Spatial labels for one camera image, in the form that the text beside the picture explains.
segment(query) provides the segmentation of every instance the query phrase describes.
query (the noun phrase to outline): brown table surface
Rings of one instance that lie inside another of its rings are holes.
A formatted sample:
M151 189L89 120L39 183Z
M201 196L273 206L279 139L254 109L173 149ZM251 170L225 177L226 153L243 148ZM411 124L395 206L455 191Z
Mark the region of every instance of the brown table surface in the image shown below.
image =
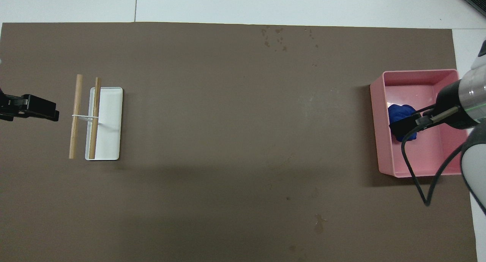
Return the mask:
M371 112L383 71L455 68L451 30L4 24L0 58L61 113L0 121L2 261L476 260L462 178L425 207ZM77 73L82 113L94 77L124 89L118 161L84 160L84 122L68 160Z

